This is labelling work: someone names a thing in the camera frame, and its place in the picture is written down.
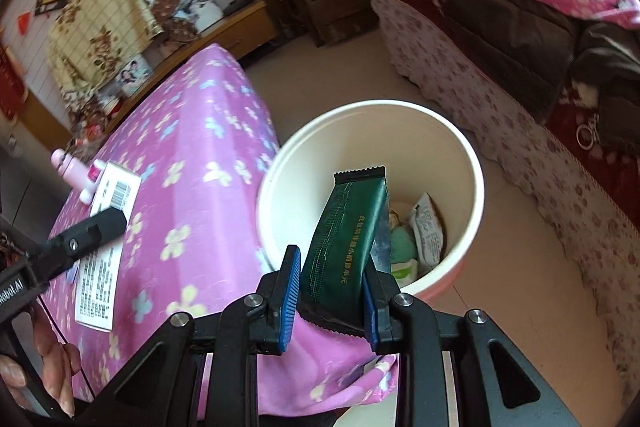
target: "barcode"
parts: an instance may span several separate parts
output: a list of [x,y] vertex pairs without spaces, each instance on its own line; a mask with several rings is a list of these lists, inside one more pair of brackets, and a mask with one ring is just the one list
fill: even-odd
[[116,188],[113,190],[110,206],[114,206],[118,210],[122,210],[127,203],[131,188],[125,182],[116,182]]

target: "yellow floral cloth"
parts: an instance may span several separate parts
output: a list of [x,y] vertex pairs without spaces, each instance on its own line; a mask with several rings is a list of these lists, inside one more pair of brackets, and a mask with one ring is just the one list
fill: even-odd
[[162,32],[145,0],[71,0],[49,30],[47,58],[71,111]]

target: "purple tablecloth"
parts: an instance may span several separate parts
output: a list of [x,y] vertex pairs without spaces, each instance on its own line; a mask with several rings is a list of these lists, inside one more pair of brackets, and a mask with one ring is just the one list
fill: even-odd
[[[78,345],[95,392],[169,315],[218,312],[272,271],[258,239],[255,203],[277,148],[264,103],[233,57],[213,45],[159,86],[100,150],[99,158],[142,176],[122,252],[113,330],[75,322],[75,287],[64,276],[44,296],[66,339]],[[72,192],[52,234],[88,213]],[[258,360],[260,413],[305,415],[379,401],[395,385],[397,364],[391,355],[365,372],[373,359],[363,339],[296,317],[287,352]],[[74,392],[90,399],[79,375]],[[200,402],[202,411],[204,396]]]

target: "green wrapper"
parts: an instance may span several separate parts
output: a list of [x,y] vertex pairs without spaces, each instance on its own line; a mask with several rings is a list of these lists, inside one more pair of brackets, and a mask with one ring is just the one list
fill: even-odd
[[363,336],[362,274],[369,256],[390,271],[385,168],[339,172],[300,277],[298,312],[320,327]]

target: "red paper ornament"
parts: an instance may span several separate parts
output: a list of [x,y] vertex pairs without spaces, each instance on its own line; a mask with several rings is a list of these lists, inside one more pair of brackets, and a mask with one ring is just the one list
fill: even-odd
[[18,31],[20,35],[26,35],[27,29],[29,28],[29,20],[31,19],[31,13],[23,13],[22,15],[18,15]]

